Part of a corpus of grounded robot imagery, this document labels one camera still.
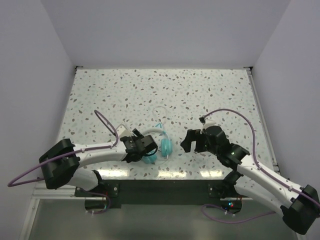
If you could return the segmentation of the aluminium right frame rail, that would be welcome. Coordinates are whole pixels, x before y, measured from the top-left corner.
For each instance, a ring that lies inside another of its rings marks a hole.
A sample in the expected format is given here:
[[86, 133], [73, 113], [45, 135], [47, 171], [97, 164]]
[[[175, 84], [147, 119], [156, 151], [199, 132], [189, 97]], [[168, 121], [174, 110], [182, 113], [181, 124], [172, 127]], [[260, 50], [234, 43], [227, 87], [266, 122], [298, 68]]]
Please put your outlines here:
[[256, 103], [258, 115], [259, 115], [259, 118], [260, 118], [260, 121], [261, 121], [261, 124], [262, 124], [263, 133], [264, 133], [264, 136], [265, 136], [265, 139], [266, 139], [268, 152], [269, 152], [269, 154], [271, 156], [273, 170], [277, 174], [281, 175], [281, 170], [280, 170], [279, 164], [278, 164], [276, 156], [275, 156], [275, 152], [274, 152], [274, 148], [273, 148], [273, 145], [272, 145], [272, 142], [271, 142], [270, 134], [268, 132], [267, 124], [266, 124], [265, 117], [264, 117], [264, 114], [263, 114], [263, 111], [262, 111], [262, 107], [261, 107], [261, 103], [260, 103], [260, 100], [259, 100], [259, 97], [258, 97], [258, 92], [256, 90], [256, 86], [255, 86], [255, 83], [254, 83], [254, 78], [253, 78], [253, 73], [252, 73], [253, 67], [252, 66], [251, 67], [244, 67], [243, 69], [247, 73], [247, 76], [248, 76], [248, 79], [249, 79], [249, 83], [250, 83], [250, 86], [251, 86], [251, 89], [252, 89], [252, 93], [253, 93], [253, 97], [254, 97], [254, 100], [255, 100], [255, 103]]

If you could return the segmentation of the teal cat-ear headphones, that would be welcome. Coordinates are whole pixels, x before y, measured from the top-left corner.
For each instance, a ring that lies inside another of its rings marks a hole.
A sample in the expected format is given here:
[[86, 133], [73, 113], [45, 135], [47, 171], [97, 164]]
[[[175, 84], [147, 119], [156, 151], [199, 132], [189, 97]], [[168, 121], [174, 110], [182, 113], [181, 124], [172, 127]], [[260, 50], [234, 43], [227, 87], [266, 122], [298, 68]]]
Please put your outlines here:
[[[163, 138], [160, 141], [160, 155], [164, 159], [162, 163], [166, 162], [169, 159], [169, 156], [173, 153], [173, 144], [171, 141], [168, 132], [165, 130], [162, 123], [156, 124], [154, 127], [148, 128], [142, 132], [143, 135], [152, 134], [152, 133], [159, 133], [163, 135]], [[147, 156], [142, 157], [142, 161], [145, 164], [155, 164], [157, 161], [157, 152], [158, 148], [152, 150], [147, 154]]]

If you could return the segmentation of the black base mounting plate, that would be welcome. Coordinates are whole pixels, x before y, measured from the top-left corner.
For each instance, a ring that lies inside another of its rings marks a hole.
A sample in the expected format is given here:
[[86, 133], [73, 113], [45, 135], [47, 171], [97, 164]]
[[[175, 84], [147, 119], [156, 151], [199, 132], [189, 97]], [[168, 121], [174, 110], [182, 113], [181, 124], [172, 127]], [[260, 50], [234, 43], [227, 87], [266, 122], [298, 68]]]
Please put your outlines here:
[[211, 204], [237, 214], [242, 196], [224, 180], [104, 180], [94, 190], [76, 188], [86, 210], [119, 209], [122, 205]]

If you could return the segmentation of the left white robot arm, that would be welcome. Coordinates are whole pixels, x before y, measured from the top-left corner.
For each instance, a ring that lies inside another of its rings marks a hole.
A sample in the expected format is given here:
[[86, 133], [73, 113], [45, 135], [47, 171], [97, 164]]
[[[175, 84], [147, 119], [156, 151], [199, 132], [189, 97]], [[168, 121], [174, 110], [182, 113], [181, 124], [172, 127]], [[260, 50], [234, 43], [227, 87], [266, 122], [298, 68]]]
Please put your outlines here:
[[104, 190], [102, 177], [88, 165], [104, 162], [138, 162], [158, 145], [151, 135], [143, 135], [137, 129], [130, 132], [119, 125], [114, 133], [115, 141], [97, 144], [73, 144], [69, 138], [56, 143], [39, 158], [40, 168], [48, 190], [65, 185], [83, 189], [92, 196]]

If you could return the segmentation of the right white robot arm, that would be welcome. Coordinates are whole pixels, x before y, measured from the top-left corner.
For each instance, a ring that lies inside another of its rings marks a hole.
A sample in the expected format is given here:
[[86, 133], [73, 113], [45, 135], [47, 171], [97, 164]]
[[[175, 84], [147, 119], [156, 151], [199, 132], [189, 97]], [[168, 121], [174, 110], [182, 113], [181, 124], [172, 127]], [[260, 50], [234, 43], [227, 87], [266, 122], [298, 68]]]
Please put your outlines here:
[[222, 185], [227, 196], [238, 193], [262, 203], [300, 235], [319, 218], [320, 198], [314, 187], [302, 187], [259, 163], [248, 150], [231, 143], [221, 127], [206, 124], [203, 129], [189, 129], [180, 144], [186, 153], [191, 151], [192, 142], [195, 152], [209, 152], [232, 170]]

